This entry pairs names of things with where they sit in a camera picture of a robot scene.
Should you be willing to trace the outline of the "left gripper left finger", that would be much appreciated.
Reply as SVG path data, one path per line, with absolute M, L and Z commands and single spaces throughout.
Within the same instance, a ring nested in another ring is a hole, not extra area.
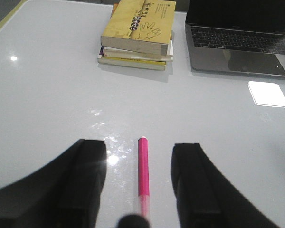
M 103 141 L 78 140 L 0 189 L 0 228 L 93 228 L 107 171 Z

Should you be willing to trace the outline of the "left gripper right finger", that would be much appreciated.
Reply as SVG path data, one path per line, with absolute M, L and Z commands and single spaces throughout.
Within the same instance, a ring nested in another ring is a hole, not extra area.
M 275 228 L 210 161 L 198 143 L 174 145 L 171 181 L 182 228 Z

